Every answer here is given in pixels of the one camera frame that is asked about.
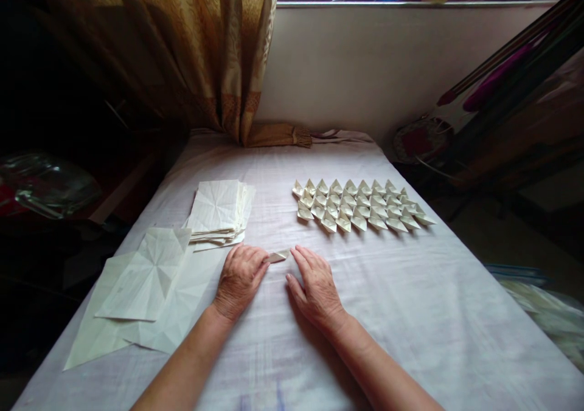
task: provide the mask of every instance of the brown curtain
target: brown curtain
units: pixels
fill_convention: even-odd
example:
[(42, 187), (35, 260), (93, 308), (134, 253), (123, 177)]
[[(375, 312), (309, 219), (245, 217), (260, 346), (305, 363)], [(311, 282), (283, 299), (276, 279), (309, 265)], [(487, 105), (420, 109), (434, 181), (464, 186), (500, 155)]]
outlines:
[(307, 129), (253, 124), (276, 0), (48, 0), (131, 96), (164, 120), (244, 146), (310, 146)]

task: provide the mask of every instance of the plastic bag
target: plastic bag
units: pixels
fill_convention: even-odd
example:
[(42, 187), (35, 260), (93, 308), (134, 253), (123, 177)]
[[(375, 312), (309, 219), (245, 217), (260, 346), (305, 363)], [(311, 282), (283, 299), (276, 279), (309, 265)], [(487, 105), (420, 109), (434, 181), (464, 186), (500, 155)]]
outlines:
[(584, 310), (576, 300), (570, 305), (533, 285), (500, 280), (499, 283), (532, 320), (584, 373)]

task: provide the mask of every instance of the white wall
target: white wall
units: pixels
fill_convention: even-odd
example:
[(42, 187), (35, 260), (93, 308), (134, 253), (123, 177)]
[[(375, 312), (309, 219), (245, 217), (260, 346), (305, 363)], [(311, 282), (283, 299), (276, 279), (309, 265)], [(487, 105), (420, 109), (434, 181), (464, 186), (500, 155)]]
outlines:
[(256, 120), (365, 131), (386, 148), (548, 8), (279, 7)]

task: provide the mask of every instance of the right hand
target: right hand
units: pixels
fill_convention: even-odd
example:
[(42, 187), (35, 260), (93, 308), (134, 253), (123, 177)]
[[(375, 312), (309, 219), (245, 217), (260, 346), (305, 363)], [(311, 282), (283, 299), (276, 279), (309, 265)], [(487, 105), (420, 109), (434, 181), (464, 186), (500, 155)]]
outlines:
[(290, 249), (298, 264), (304, 289), (298, 279), (286, 275), (300, 312), (324, 334), (336, 333), (348, 318), (333, 281), (330, 265), (318, 254), (301, 246)]

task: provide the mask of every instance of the left hand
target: left hand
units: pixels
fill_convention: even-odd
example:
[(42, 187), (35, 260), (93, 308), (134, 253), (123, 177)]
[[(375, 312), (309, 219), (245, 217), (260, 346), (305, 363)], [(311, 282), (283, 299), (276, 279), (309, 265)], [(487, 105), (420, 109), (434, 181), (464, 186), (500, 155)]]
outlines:
[(257, 293), (268, 270), (266, 250), (238, 244), (225, 259), (213, 305), (231, 322), (236, 322)]

